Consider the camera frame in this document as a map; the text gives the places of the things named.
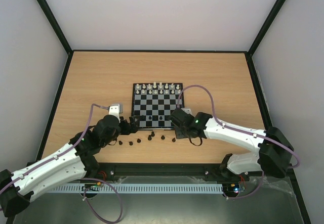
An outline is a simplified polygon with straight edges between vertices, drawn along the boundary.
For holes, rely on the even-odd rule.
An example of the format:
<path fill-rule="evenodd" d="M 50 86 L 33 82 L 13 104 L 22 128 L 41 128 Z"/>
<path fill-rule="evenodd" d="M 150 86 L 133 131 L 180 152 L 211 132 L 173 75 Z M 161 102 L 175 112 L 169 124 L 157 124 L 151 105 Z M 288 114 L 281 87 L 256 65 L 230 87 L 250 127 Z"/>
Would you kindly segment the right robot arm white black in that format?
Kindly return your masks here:
<path fill-rule="evenodd" d="M 247 149 L 245 154 L 227 154 L 220 167 L 228 180 L 244 172 L 263 171 L 266 175 L 283 178 L 287 174 L 294 148 L 276 127 L 267 130 L 246 128 L 219 120 L 211 114 L 190 109 L 176 109 L 169 116 L 171 124 L 183 137 L 221 140 Z"/>

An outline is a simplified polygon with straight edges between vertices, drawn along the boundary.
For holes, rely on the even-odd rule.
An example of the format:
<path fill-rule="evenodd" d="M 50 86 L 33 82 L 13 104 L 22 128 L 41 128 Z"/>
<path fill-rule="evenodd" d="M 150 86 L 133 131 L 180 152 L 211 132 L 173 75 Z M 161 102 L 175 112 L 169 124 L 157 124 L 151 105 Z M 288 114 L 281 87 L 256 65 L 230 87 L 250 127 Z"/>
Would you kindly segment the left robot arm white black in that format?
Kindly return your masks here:
<path fill-rule="evenodd" d="M 129 119 L 106 115 L 96 125 L 86 125 L 63 147 L 23 169 L 1 171 L 1 211 L 9 218 L 25 210 L 32 201 L 65 183 L 94 178 L 99 171 L 95 154 L 120 135 L 138 131 L 139 116 Z"/>

